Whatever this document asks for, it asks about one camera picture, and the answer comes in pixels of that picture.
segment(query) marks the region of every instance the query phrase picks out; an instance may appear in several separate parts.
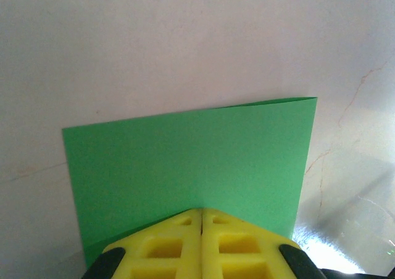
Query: white wall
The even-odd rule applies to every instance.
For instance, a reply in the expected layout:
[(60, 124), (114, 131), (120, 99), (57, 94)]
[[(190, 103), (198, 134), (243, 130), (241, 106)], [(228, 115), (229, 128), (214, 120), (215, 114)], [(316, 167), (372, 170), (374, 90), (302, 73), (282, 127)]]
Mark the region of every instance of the white wall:
[[(297, 222), (325, 229), (393, 180), (394, 17), (394, 0), (0, 0), (0, 277), (83, 273), (72, 125), (318, 96)], [(393, 194), (375, 196), (393, 211)], [(394, 241), (394, 220), (370, 216), (363, 228)], [(393, 264), (347, 251), (367, 272)]]

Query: yellow plastic object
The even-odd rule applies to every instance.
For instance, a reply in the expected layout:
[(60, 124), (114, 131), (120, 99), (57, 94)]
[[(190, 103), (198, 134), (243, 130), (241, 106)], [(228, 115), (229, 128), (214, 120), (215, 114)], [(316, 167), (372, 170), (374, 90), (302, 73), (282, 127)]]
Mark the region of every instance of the yellow plastic object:
[(202, 279), (296, 279), (278, 250), (295, 242), (215, 209), (202, 222)]
[(296, 279), (278, 250), (293, 241), (215, 209), (192, 209), (108, 245), (112, 279)]
[(112, 279), (201, 279), (201, 225), (192, 209), (108, 245), (126, 250)]

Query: shiny surface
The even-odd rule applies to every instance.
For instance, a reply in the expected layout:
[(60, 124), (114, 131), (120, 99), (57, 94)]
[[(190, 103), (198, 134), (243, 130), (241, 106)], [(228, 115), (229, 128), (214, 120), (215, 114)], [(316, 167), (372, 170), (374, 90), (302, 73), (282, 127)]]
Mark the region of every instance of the shiny surface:
[(62, 127), (290, 96), (319, 98), (297, 228), (395, 266), (395, 0), (0, 2), (0, 277), (83, 273)]

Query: black rubber part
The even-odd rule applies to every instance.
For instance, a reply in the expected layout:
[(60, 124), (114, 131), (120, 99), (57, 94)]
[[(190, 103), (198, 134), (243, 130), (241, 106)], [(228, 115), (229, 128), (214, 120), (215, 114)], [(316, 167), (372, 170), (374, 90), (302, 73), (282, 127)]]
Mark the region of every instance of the black rubber part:
[(82, 279), (111, 279), (125, 253), (126, 250), (122, 247), (102, 253), (82, 276)]
[(395, 278), (395, 268), (388, 274), (388, 277)]
[(279, 250), (297, 279), (326, 279), (303, 250), (288, 244), (280, 245)]
[(390, 278), (369, 274), (345, 274), (335, 270), (321, 269), (327, 279), (382, 279)]

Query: green paper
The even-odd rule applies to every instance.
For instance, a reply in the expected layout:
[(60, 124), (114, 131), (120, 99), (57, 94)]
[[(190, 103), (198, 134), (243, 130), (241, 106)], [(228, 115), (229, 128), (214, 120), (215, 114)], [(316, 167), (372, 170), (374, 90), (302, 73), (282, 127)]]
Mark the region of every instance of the green paper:
[(106, 244), (197, 207), (290, 236), (316, 102), (281, 99), (64, 129), (87, 264)]

